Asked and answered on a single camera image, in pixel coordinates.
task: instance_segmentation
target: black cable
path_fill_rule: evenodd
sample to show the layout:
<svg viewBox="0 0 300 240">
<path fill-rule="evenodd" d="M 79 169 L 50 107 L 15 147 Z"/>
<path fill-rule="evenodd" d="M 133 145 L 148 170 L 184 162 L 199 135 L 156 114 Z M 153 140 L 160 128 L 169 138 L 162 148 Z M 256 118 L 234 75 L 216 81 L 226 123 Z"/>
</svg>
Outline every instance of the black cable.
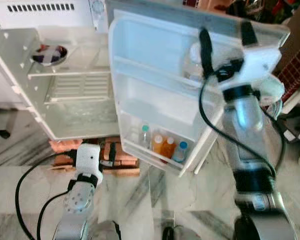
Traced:
<svg viewBox="0 0 300 240">
<path fill-rule="evenodd" d="M 269 114 L 267 113 L 264 109 L 262 109 L 264 114 L 271 120 L 272 124 L 274 125 L 274 128 L 276 129 L 276 131 L 278 132 L 278 134 L 280 135 L 280 139 L 281 139 L 281 151 L 280 151 L 280 155 L 278 158 L 278 161 L 275 164 L 274 169 L 276 171 L 279 170 L 279 168 L 281 167 L 281 164 L 284 160 L 284 155 L 286 152 L 286 141 L 285 141 L 285 135 L 283 133 L 283 131 L 281 130 L 281 127 L 279 125 L 279 123 Z"/>
<path fill-rule="evenodd" d="M 210 120 L 208 119 L 203 105 L 202 105 L 202 96 L 205 90 L 206 85 L 208 84 L 210 80 L 210 77 L 206 77 L 205 81 L 203 83 L 203 86 L 200 90 L 199 93 L 199 112 L 201 114 L 202 119 L 205 121 L 205 123 L 212 128 L 215 132 L 217 132 L 219 135 L 221 135 L 222 137 L 224 137 L 225 139 L 227 139 L 228 141 L 238 145 L 239 147 L 243 148 L 244 150 L 246 150 L 247 152 L 255 155 L 258 159 L 262 160 L 270 169 L 271 171 L 271 175 L 273 178 L 276 178 L 276 170 L 274 169 L 274 167 L 263 157 L 261 156 L 259 153 L 257 153 L 256 151 L 254 151 L 253 149 L 251 149 L 250 147 L 246 146 L 245 144 L 243 144 L 242 142 L 236 140 L 235 138 L 233 138 L 232 136 L 228 135 L 227 133 L 223 132 L 222 130 L 220 130 L 219 128 L 217 128 L 215 125 L 212 124 L 212 122 L 210 122 Z"/>
<path fill-rule="evenodd" d="M 75 161 L 76 159 L 76 150 L 70 150 L 70 151 L 66 151 L 66 152 L 60 152 L 60 153 L 55 153 L 52 154 L 50 156 L 45 157 L 44 159 L 40 160 L 39 162 L 35 163 L 31 168 L 29 168 L 28 171 L 25 172 L 25 174 L 22 175 L 22 177 L 19 179 L 16 188 L 15 188 L 15 195 L 14 195 L 14 204 L 15 204 L 15 211 L 16 211 L 16 216 L 18 218 L 18 221 L 20 223 L 20 226 L 22 228 L 22 230 L 24 231 L 25 235 L 30 239 L 30 240 L 36 240 L 32 234 L 30 233 L 30 231 L 28 230 L 24 219 L 22 217 L 21 214 L 21 210 L 20 210 L 20 203 L 19 203 L 19 192 L 20 192 L 20 186 L 21 183 L 23 182 L 23 180 L 25 179 L 25 177 L 37 166 L 39 166 L 40 164 L 44 163 L 45 161 L 47 161 L 50 158 L 59 156 L 59 155 L 68 155 L 69 157 L 71 157 L 73 159 L 73 161 Z"/>
<path fill-rule="evenodd" d="M 37 240 L 41 240 L 41 235 L 40 235 L 40 230 L 41 230 L 41 222 L 42 222 L 42 218 L 44 216 L 45 210 L 47 208 L 47 206 L 49 205 L 49 203 L 51 203 L 54 199 L 61 197 L 63 195 L 66 195 L 69 191 L 65 191 L 63 193 L 60 193 L 58 195 L 55 195 L 53 197 L 51 197 L 48 201 L 46 201 L 46 203 L 43 205 L 40 214 L 39 214 L 39 218 L 38 218 L 38 223 L 36 225 L 36 239 Z"/>
</svg>

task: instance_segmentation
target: refrigerator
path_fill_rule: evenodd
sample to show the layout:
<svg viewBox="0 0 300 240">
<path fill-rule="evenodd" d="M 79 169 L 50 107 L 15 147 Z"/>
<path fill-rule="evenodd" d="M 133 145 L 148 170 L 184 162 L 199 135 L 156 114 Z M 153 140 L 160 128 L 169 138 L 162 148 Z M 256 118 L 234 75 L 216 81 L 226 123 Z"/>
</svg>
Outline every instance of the refrigerator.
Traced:
<svg viewBox="0 0 300 240">
<path fill-rule="evenodd" d="M 242 57 L 241 21 L 154 0 L 0 0 L 0 71 L 52 140 L 120 134 L 125 152 L 181 177 L 217 137 L 199 114 L 202 84 L 184 77 L 184 59 L 202 28 L 211 37 L 214 68 Z M 289 35 L 281 25 L 252 25 L 264 46 L 279 48 Z M 34 62 L 40 44 L 65 47 L 66 60 Z M 216 83 L 203 105 L 220 125 L 224 100 Z M 152 135 L 186 142 L 185 160 L 143 147 L 144 124 Z"/>
</svg>

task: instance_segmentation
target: plastic water bottle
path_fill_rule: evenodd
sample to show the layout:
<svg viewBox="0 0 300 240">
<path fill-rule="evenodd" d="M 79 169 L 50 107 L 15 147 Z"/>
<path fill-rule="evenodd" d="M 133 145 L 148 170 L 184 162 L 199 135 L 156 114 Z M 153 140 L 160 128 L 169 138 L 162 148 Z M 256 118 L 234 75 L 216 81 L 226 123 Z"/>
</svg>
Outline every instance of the plastic water bottle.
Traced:
<svg viewBox="0 0 300 240">
<path fill-rule="evenodd" d="M 186 152 L 188 149 L 188 144 L 185 141 L 180 142 L 176 147 L 172 159 L 177 163 L 181 163 L 186 159 Z"/>
<path fill-rule="evenodd" d="M 183 63 L 183 76 L 199 83 L 203 82 L 203 68 L 201 65 L 200 43 L 195 42 L 185 56 Z"/>
<path fill-rule="evenodd" d="M 150 134 L 150 128 L 147 124 L 142 125 L 141 133 L 139 135 L 139 144 L 146 148 L 150 148 L 150 142 L 151 142 L 151 134 Z"/>
</svg>

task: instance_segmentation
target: marble floor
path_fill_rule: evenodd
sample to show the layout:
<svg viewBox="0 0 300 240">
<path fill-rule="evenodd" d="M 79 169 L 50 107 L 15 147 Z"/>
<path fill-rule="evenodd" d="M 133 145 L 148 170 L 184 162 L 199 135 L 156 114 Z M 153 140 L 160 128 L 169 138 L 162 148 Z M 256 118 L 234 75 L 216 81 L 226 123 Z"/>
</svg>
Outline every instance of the marble floor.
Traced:
<svg viewBox="0 0 300 240">
<path fill-rule="evenodd" d="M 0 137 L 0 240 L 26 240 L 15 214 L 14 194 L 18 179 L 29 165 L 52 153 L 48 137 L 25 111 L 2 112 L 0 128 L 11 131 Z M 268 144 L 278 154 L 279 139 Z M 289 145 L 277 176 L 286 209 L 300 240 L 299 146 Z M 56 173 L 48 165 L 37 167 L 20 190 L 21 211 L 35 236 L 42 205 L 64 192 L 74 172 Z M 234 203 L 235 182 L 227 161 L 224 141 L 213 145 L 198 175 L 186 172 L 182 178 L 144 162 L 139 177 L 105 175 L 94 196 L 90 232 L 105 220 L 120 225 L 122 240 L 161 240 L 165 226 L 182 225 L 194 230 L 202 240 L 231 240 L 239 211 Z M 63 197 L 46 209 L 41 238 L 52 239 L 62 215 Z"/>
</svg>

